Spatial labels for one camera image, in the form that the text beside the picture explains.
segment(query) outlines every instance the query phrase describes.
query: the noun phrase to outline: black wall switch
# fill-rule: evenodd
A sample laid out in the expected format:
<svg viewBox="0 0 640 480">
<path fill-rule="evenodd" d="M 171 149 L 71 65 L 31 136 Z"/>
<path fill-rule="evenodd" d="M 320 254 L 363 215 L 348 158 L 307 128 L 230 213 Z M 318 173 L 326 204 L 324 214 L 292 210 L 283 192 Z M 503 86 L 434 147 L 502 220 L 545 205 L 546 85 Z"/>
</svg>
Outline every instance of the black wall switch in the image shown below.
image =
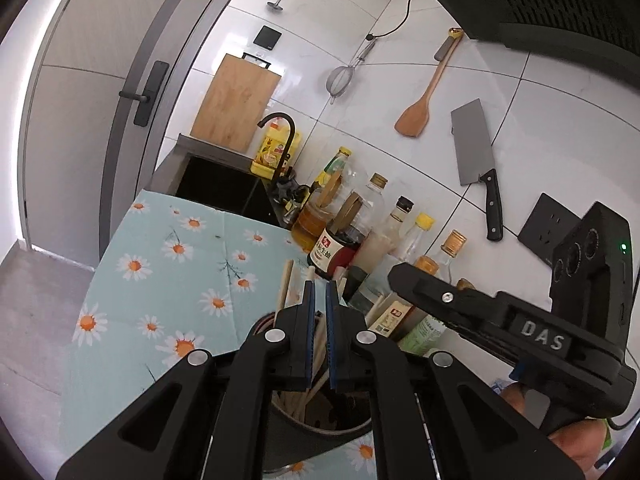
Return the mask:
<svg viewBox="0 0 640 480">
<path fill-rule="evenodd" d="M 254 44 L 266 48 L 267 50 L 273 50 L 273 47 L 278 43 L 280 36 L 282 36 L 281 32 L 264 25 L 255 37 Z"/>
<path fill-rule="evenodd" d="M 580 221 L 575 214 L 543 193 L 518 235 L 518 241 L 552 267 L 553 252 Z"/>
</svg>

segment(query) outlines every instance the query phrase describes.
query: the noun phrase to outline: cutting board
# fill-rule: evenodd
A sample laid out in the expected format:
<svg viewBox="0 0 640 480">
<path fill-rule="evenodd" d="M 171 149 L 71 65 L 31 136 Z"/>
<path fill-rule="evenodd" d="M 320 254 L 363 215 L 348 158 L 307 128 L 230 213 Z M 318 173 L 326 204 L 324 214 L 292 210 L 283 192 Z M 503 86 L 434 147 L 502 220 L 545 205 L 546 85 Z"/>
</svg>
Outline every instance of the cutting board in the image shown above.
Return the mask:
<svg viewBox="0 0 640 480">
<path fill-rule="evenodd" d="M 198 111 L 191 137 L 245 152 L 280 76 L 226 54 Z"/>
</svg>

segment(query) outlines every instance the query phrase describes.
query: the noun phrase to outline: spatula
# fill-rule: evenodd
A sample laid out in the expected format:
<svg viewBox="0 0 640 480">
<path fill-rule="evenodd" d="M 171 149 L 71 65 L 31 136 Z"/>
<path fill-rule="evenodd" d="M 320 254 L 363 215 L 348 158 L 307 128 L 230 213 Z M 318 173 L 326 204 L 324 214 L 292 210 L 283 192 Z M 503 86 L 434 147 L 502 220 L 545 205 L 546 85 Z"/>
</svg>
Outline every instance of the spatula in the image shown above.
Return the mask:
<svg viewBox="0 0 640 480">
<path fill-rule="evenodd" d="M 438 63 L 436 72 L 433 74 L 431 82 L 429 83 L 429 86 L 427 86 L 424 94 L 422 94 L 422 97 L 409 106 L 396 121 L 396 132 L 404 135 L 405 137 L 417 137 L 422 133 L 424 127 L 429 122 L 429 100 L 442 77 L 442 72 L 447 66 L 449 58 L 451 58 L 451 55 L 461 40 L 462 34 L 457 37 L 453 43 L 451 43 L 449 50 L 447 50 L 447 54 L 442 58 L 442 61 Z"/>
</svg>

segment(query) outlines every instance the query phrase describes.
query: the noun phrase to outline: black knife handle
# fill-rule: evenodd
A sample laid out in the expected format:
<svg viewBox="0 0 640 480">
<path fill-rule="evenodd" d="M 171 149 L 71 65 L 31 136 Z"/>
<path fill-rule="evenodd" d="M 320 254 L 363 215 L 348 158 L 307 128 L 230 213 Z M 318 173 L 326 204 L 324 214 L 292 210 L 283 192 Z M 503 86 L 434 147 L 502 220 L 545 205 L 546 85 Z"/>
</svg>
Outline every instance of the black knife handle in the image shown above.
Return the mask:
<svg viewBox="0 0 640 480">
<path fill-rule="evenodd" d="M 502 202 L 495 170 L 487 171 L 480 180 L 486 186 L 486 239 L 492 242 L 502 240 Z"/>
</svg>

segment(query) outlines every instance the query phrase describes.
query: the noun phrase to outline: white tiled wall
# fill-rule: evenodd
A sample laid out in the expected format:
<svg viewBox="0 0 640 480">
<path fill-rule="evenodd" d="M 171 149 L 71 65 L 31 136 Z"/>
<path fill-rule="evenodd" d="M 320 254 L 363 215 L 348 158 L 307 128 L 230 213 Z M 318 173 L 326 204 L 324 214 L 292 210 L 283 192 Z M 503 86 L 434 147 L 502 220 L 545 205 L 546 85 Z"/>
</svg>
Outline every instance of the white tiled wall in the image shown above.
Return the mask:
<svg viewBox="0 0 640 480">
<path fill-rule="evenodd" d="M 550 308 L 550 271 L 516 239 L 541 192 L 579 216 L 603 202 L 628 219 L 633 240 L 640 240 L 640 92 L 581 66 L 465 38 L 433 95 L 428 126 L 407 139 L 394 123 L 424 92 L 437 65 L 433 55 L 456 25 L 436 0 L 413 0 L 407 22 L 378 40 L 334 104 L 324 90 L 328 72 L 350 61 L 370 29 L 394 28 L 407 0 L 284 0 L 280 14 L 267 1 L 275 0 L 233 0 L 225 11 L 194 66 L 199 72 L 185 84 L 184 109 L 177 107 L 169 138 L 189 131 L 222 55 L 248 51 L 283 73 L 270 106 L 290 112 L 305 135 L 298 181 L 310 183 L 339 146 L 351 148 L 367 174 L 389 179 L 388 208 L 404 194 L 416 203 L 414 214 L 424 210 L 436 219 L 428 243 L 440 243 L 454 228 L 468 237 L 453 272 L 488 294 L 505 290 Z M 272 52 L 252 45 L 263 24 L 282 31 Z M 495 138 L 506 227 L 499 243 L 486 240 L 484 187 L 459 184 L 450 134 L 450 112 L 476 98 Z M 634 262 L 637 269 L 638 257 Z M 632 319 L 629 339 L 638 357 L 639 319 Z M 441 343 L 486 381 L 509 372 L 455 334 Z M 628 413 L 638 404 L 640 394 Z"/>
</svg>

